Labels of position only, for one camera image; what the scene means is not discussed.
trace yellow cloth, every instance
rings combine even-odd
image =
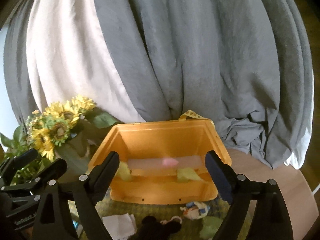
[[[210,122],[212,123],[213,127],[215,128],[215,125],[213,123],[213,121],[209,118],[205,118],[197,113],[195,113],[194,111],[192,110],[188,110],[186,111],[184,114],[182,114],[180,117],[179,117],[179,121],[185,121],[187,119],[187,117],[191,117],[191,118],[195,118],[195,119],[208,119],[210,120]]]
[[[188,182],[189,180],[202,181],[203,179],[192,168],[177,170],[178,182]]]
[[[127,163],[120,161],[116,176],[119,176],[124,181],[132,180],[132,175]]]

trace orange plastic bin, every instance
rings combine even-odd
[[[110,185],[113,200],[140,204],[208,201],[218,194],[204,164],[210,150],[231,165],[231,158],[208,119],[119,124],[110,130],[88,168],[101,164],[111,151],[128,163],[132,180],[114,177]],[[179,164],[165,167],[161,165],[164,158],[174,158]],[[178,182],[177,170],[186,166],[202,180]]]

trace yellow flower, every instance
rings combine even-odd
[[[66,101],[64,105],[60,102],[52,103],[49,107],[46,107],[45,116],[52,115],[55,118],[63,117],[73,128],[80,118],[78,109],[70,104],[70,101]]]
[[[45,108],[43,115],[48,116],[49,114],[51,114],[53,117],[60,117],[62,112],[63,112],[62,104],[60,102],[55,102]]]
[[[92,99],[81,95],[77,95],[76,98],[72,98],[71,101],[79,113],[85,113],[86,111],[90,111],[96,107],[96,104]]]
[[[33,129],[31,132],[31,138],[34,140],[46,138],[49,136],[50,130],[47,128]]]
[[[31,133],[31,138],[33,140],[33,147],[38,150],[38,152],[48,158],[50,161],[54,159],[54,144],[51,142],[49,137],[50,130],[43,128],[40,130],[34,129]]]
[[[53,148],[50,151],[41,152],[41,156],[46,157],[49,161],[53,162],[53,160],[54,160]]]
[[[70,125],[64,119],[56,120],[56,123],[50,127],[50,139],[56,146],[61,146],[70,136]]]
[[[34,114],[33,117],[30,117],[27,120],[27,126],[29,129],[29,133],[31,133],[31,130],[33,130],[33,129],[39,130],[44,127],[42,115],[40,114],[40,112],[39,112],[39,114]]]
[[[76,125],[77,121],[80,118],[80,114],[78,113],[78,110],[76,110],[75,107],[71,106],[70,101],[67,101],[64,104],[61,115],[72,127]]]

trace wooden floor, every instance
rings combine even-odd
[[[315,109],[312,138],[306,161],[301,168],[311,190],[320,183],[320,22],[306,0],[295,0],[309,37],[315,77]]]

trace white sheet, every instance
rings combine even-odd
[[[81,94],[123,122],[144,122],[108,52],[94,0],[35,0],[27,63],[40,110]]]
[[[137,232],[134,215],[113,215],[102,218],[103,224],[113,240],[127,240]]]

